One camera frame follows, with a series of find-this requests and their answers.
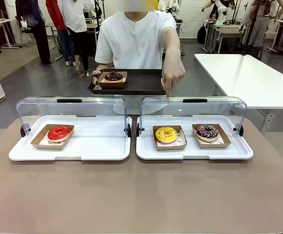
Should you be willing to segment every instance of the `lid handle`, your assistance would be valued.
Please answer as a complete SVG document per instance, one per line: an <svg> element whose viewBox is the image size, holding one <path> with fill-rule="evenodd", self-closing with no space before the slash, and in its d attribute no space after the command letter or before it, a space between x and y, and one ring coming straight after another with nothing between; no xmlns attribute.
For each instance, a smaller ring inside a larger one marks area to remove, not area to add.
<svg viewBox="0 0 283 234"><path fill-rule="evenodd" d="M192 99L183 99L183 103L206 103L208 99L206 98L192 98Z"/></svg>
<svg viewBox="0 0 283 234"><path fill-rule="evenodd" d="M80 98L61 98L57 99L57 103L82 103Z"/></svg>

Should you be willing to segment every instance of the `cardboard box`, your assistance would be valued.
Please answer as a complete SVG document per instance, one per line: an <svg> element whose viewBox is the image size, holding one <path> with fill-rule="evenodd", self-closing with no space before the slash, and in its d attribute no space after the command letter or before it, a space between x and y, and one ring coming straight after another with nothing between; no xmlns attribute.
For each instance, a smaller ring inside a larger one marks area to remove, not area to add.
<svg viewBox="0 0 283 234"><path fill-rule="evenodd" d="M47 137L47 133L49 130L57 127L57 126L65 126L70 128L71 133L68 138L62 143L54 143L52 145L41 145L40 142ZM31 141L31 145L33 145L36 149L46 149L46 150L63 150L65 145L68 143L70 137L73 134L74 125L62 125L62 124L47 124L43 129L36 135L36 137Z"/></svg>
<svg viewBox="0 0 283 234"><path fill-rule="evenodd" d="M198 138L196 134L196 128L198 128L200 125L211 125L215 127L220 133L219 138L216 141L212 141L212 142L203 141L200 138ZM229 140L227 134L224 132L223 128L219 124L205 124L205 123L204 124L192 124L192 128L193 128L197 143L201 149L227 148L231 144L231 141Z"/></svg>
<svg viewBox="0 0 283 234"><path fill-rule="evenodd" d="M101 76L98 79L98 85L101 88L124 88L126 78L127 78L127 72L118 72L123 76L122 82L111 82L104 79L104 77L110 72L103 72Z"/></svg>
<svg viewBox="0 0 283 234"><path fill-rule="evenodd" d="M156 131L161 128L161 127L171 127L176 130L178 133L178 138L176 141L172 143L161 143L157 140L156 138ZM163 150L183 150L187 146L187 139L184 134L184 131L182 130L182 127L180 125L164 125L164 126L153 126L153 136L154 136L154 142L155 142L155 147L158 151L163 151Z"/></svg>

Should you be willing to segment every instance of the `black chair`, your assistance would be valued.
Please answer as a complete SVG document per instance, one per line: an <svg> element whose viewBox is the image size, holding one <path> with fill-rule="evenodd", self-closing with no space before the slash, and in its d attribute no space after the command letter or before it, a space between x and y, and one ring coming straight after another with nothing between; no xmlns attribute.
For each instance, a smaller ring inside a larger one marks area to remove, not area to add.
<svg viewBox="0 0 283 234"><path fill-rule="evenodd" d="M22 33L25 33L26 37L28 38L28 34L32 34L32 29L31 28L23 28L21 21L17 18L17 16L15 16L18 25L19 25L19 29L20 29L20 38L21 38L21 45L25 46L25 47L30 47L30 40L28 40L29 45L25 45L22 42Z"/></svg>

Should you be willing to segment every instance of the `gray pants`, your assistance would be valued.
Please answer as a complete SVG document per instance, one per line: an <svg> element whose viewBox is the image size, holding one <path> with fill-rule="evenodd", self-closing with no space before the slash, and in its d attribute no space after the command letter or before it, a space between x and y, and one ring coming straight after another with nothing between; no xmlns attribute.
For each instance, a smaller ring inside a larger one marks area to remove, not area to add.
<svg viewBox="0 0 283 234"><path fill-rule="evenodd" d="M267 31L268 23L269 23L269 17L257 16L257 20L255 21L248 45L252 45L254 47L262 46L265 32ZM249 28L250 26L248 26L248 28L245 30L245 33L243 36L244 45L245 45L245 41L249 33Z"/></svg>

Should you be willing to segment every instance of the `transparent cover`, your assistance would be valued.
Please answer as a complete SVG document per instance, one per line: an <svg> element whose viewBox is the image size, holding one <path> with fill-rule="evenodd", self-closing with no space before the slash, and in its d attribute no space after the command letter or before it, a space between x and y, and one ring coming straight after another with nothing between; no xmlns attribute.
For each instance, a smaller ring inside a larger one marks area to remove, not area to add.
<svg viewBox="0 0 283 234"><path fill-rule="evenodd" d="M246 109L245 102L237 97L145 97L140 106L139 133L154 124L154 116L160 116L156 118L158 125L181 125L185 118L201 124L226 121L232 132L239 134Z"/></svg>
<svg viewBox="0 0 283 234"><path fill-rule="evenodd" d="M123 119L127 133L125 101L121 97L27 97L17 103L17 112L26 135L43 117L110 117Z"/></svg>

